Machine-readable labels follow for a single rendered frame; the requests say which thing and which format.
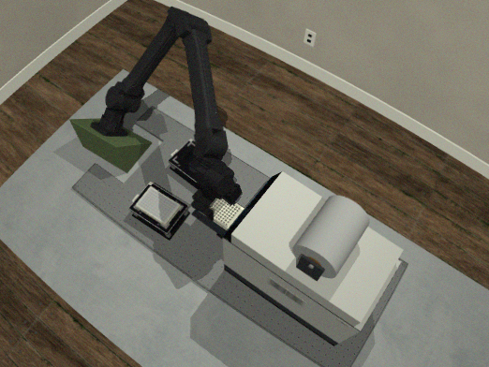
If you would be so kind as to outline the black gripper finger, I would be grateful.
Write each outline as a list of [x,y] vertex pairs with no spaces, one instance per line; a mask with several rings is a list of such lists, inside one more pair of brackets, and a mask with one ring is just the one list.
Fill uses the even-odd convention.
[[[212,209],[210,209],[210,208],[207,208],[207,207],[206,207],[206,208],[205,208],[205,210],[204,210],[203,212],[201,212],[201,213],[203,213],[203,214],[205,214],[205,215],[207,214],[206,216],[207,216],[209,219],[214,220],[214,214],[213,214],[213,210],[212,210]],[[208,215],[209,215],[209,216],[208,216]]]

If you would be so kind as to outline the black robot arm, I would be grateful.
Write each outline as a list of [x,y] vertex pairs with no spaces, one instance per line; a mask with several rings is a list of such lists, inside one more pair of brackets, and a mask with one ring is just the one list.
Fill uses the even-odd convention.
[[100,123],[92,122],[91,127],[106,137],[126,137],[128,132],[122,128],[126,113],[136,112],[140,108],[145,95],[144,84],[181,37],[185,45],[195,111],[196,146],[193,155],[197,158],[192,160],[189,168],[196,182],[205,184],[199,185],[205,198],[214,201],[220,196],[230,206],[234,205],[243,192],[240,185],[233,182],[234,171],[221,161],[228,150],[228,140],[215,100],[207,49],[207,39],[208,44],[212,41],[210,26],[204,19],[176,7],[170,7],[168,13],[162,28],[131,72],[108,90],[107,108]]

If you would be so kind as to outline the white multi-well plate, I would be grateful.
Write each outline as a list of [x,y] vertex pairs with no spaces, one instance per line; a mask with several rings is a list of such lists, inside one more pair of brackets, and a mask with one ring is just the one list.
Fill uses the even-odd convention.
[[150,186],[135,207],[166,227],[182,206]]

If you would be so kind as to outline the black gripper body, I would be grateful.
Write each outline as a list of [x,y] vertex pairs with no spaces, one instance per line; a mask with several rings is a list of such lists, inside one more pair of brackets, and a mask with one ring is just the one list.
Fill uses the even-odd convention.
[[[205,185],[204,183],[197,183],[198,185]],[[199,211],[203,212],[205,208],[210,208],[210,205],[212,203],[211,200],[208,198],[205,198],[203,194],[201,193],[200,189],[192,196],[192,198],[195,200],[191,203],[191,206],[198,209]],[[197,202],[196,202],[197,201]],[[203,205],[204,204],[204,205]]]

